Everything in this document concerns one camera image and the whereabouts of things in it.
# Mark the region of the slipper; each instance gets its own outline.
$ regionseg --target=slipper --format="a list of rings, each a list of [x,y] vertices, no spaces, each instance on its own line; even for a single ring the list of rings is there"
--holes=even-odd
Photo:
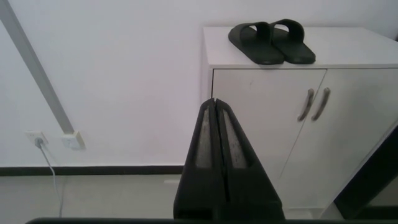
[[[272,30],[266,22],[240,24],[231,29],[228,39],[250,60],[259,65],[284,62],[284,56],[271,45]]]
[[[289,31],[275,28],[284,25]],[[315,62],[315,54],[304,43],[304,28],[296,21],[282,19],[270,24],[272,28],[272,44],[282,52],[285,61],[294,64],[311,64]]]

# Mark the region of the white cabinet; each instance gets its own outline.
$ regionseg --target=white cabinet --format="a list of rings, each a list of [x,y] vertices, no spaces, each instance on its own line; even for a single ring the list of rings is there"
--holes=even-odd
[[[317,61],[267,66],[228,41],[231,28],[204,28],[201,100],[232,107],[286,209],[327,208],[397,125],[398,42],[362,28],[305,28]]]
[[[398,69],[327,71],[280,179],[286,205],[324,208],[332,202],[396,123],[397,84]],[[330,96],[314,121],[325,88]]]
[[[228,103],[276,187],[304,120],[308,90],[326,70],[215,70],[213,97]]]

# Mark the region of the cabinet top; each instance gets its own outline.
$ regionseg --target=cabinet top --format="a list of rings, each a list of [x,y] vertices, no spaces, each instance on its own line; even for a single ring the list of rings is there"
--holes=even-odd
[[[398,42],[360,27],[305,27],[311,65],[257,65],[228,40],[232,27],[204,27],[209,68],[398,68]]]

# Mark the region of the black baseboard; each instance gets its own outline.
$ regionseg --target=black baseboard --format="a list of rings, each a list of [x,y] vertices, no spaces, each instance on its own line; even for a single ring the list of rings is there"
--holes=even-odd
[[[56,175],[182,174],[183,166],[53,167]],[[49,167],[0,167],[0,176],[52,175]]]

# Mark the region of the cabinet door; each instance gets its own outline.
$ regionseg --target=cabinet door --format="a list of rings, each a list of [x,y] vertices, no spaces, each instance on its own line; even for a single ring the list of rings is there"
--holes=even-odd
[[[215,70],[213,97],[228,103],[276,187],[303,121],[309,89],[326,70]]]
[[[392,130],[397,69],[328,70],[280,178],[288,208],[326,208]],[[330,97],[320,117],[323,90]]]

